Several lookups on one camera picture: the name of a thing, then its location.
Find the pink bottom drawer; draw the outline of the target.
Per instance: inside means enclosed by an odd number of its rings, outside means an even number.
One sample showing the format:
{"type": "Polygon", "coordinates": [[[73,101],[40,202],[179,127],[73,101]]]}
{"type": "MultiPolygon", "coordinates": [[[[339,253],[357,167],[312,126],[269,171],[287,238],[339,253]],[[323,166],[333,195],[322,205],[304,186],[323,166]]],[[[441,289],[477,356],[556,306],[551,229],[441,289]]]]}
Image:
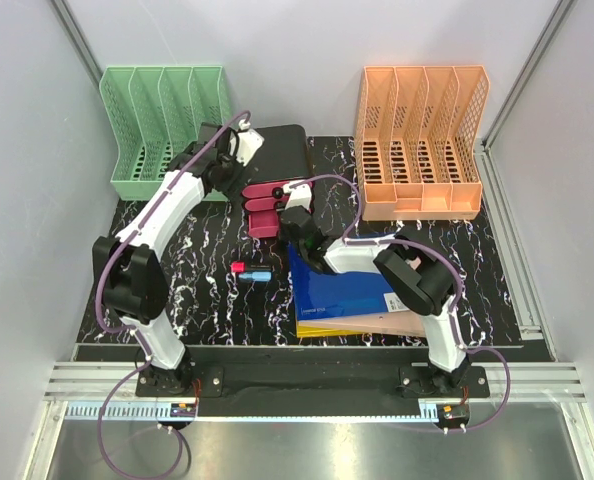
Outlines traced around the pink bottom drawer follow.
{"type": "Polygon", "coordinates": [[[248,234],[255,239],[276,238],[279,232],[279,217],[275,210],[250,212],[248,234]]]}

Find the pink drawer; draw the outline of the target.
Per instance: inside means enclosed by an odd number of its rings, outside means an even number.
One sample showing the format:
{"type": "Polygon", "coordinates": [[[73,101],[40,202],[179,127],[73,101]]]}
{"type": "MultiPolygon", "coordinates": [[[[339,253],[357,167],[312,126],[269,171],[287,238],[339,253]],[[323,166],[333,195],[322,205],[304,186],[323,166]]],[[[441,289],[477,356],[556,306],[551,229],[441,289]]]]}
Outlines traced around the pink drawer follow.
{"type": "Polygon", "coordinates": [[[286,184],[299,183],[298,180],[283,180],[277,182],[266,182],[250,184],[242,190],[242,196],[245,199],[271,198],[274,200],[285,200],[289,197],[292,188],[286,187],[286,184]]]}
{"type": "Polygon", "coordinates": [[[275,210],[250,212],[248,234],[255,239],[276,238],[279,232],[279,217],[275,210]]]}
{"type": "Polygon", "coordinates": [[[274,198],[274,197],[252,198],[252,199],[247,199],[244,202],[244,208],[248,213],[264,212],[264,211],[276,212],[277,209],[284,208],[287,201],[288,201],[287,196],[283,196],[281,198],[274,198]]]}

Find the pink top drawer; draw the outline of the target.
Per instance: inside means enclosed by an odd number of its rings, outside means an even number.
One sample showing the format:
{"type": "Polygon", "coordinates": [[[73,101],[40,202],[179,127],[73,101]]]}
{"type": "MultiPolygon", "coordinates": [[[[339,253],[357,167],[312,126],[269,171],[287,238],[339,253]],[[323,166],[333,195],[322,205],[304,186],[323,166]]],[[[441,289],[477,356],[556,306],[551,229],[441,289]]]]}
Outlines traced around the pink top drawer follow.
{"type": "Polygon", "coordinates": [[[298,180],[283,180],[277,182],[266,182],[250,184],[242,190],[242,196],[245,199],[271,198],[274,200],[285,200],[289,197],[292,188],[286,187],[286,184],[299,183],[298,180]]]}

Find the black drawer cabinet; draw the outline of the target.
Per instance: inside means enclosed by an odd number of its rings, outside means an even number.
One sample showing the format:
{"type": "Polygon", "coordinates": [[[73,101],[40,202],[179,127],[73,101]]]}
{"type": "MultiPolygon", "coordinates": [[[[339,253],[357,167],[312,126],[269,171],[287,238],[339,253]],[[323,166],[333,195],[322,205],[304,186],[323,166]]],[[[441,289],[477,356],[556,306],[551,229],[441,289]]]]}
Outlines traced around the black drawer cabinet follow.
{"type": "Polygon", "coordinates": [[[309,178],[312,162],[306,131],[290,124],[257,129],[263,145],[257,150],[244,172],[246,184],[309,178]]]}

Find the blue highlighter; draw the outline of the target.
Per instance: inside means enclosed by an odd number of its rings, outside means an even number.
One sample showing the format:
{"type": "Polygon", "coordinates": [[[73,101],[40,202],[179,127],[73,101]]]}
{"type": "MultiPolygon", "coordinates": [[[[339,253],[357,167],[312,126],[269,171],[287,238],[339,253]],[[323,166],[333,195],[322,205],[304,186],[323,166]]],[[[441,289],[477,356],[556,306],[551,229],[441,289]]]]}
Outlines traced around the blue highlighter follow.
{"type": "Polygon", "coordinates": [[[270,271],[245,271],[238,275],[238,279],[247,283],[268,283],[272,280],[272,273],[270,271]]]}

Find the black pink-capped highlighter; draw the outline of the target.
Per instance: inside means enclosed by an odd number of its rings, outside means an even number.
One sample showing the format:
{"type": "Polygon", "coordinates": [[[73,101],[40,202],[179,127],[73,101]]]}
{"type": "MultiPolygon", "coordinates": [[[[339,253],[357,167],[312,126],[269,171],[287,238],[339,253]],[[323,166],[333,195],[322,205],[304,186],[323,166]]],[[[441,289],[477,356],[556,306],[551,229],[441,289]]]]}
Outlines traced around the black pink-capped highlighter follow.
{"type": "Polygon", "coordinates": [[[257,265],[257,264],[243,262],[243,261],[236,261],[236,262],[231,263],[231,272],[236,275],[260,273],[260,272],[271,273],[272,268],[268,265],[261,265],[261,264],[257,265]]]}

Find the blue folder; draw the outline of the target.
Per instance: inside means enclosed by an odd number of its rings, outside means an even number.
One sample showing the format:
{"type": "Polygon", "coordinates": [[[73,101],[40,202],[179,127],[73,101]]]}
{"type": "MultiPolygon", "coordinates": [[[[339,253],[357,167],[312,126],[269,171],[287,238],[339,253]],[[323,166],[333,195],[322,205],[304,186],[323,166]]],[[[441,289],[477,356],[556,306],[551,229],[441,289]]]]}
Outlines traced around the blue folder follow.
{"type": "Polygon", "coordinates": [[[291,246],[288,259],[298,321],[409,311],[380,274],[320,274],[291,246]]]}

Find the orange file organizer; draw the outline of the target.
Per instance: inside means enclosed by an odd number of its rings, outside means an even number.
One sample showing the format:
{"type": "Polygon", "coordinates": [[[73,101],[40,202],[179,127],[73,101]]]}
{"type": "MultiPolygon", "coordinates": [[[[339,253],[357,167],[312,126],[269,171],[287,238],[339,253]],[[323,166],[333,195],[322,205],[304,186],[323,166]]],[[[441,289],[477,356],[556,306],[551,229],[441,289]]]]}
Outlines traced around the orange file organizer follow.
{"type": "Polygon", "coordinates": [[[475,141],[490,82],[480,65],[367,66],[354,148],[366,221],[475,219],[475,141]]]}

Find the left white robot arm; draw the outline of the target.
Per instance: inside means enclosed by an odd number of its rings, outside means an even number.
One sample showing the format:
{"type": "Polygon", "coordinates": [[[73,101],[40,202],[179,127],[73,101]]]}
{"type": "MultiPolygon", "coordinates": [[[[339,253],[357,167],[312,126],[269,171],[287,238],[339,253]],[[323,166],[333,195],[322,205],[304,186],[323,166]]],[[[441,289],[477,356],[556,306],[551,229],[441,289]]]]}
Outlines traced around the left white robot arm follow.
{"type": "Polygon", "coordinates": [[[177,154],[156,193],[137,217],[92,248],[94,309],[107,333],[128,332],[145,355],[141,381],[180,396],[193,388],[191,357],[166,313],[169,286],[161,267],[182,221],[208,193],[237,195],[243,173],[264,139],[247,112],[224,125],[204,123],[197,140],[177,154]]]}

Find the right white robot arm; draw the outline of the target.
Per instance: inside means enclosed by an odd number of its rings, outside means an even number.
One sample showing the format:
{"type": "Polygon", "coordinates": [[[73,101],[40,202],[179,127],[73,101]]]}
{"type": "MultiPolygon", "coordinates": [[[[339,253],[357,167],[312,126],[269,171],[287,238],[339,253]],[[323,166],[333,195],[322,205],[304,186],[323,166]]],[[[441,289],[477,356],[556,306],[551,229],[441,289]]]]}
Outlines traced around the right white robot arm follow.
{"type": "Polygon", "coordinates": [[[290,207],[279,214],[279,238],[319,274],[381,275],[421,320],[433,391],[449,397],[465,387],[471,362],[455,318],[463,281],[443,254],[418,242],[406,228],[372,238],[325,235],[303,207],[290,207]]]}

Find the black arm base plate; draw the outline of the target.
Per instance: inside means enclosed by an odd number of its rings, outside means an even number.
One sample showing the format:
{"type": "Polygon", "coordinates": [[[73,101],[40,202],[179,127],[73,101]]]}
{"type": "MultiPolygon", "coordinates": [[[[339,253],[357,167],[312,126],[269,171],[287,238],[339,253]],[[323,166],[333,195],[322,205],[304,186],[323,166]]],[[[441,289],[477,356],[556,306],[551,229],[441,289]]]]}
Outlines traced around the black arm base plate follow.
{"type": "Polygon", "coordinates": [[[426,365],[306,363],[306,364],[206,364],[186,365],[173,372],[149,367],[138,376],[139,397],[199,394],[220,398],[262,391],[367,390],[400,393],[406,398],[486,399],[490,396],[485,370],[470,367],[462,380],[440,387],[426,365]]]}

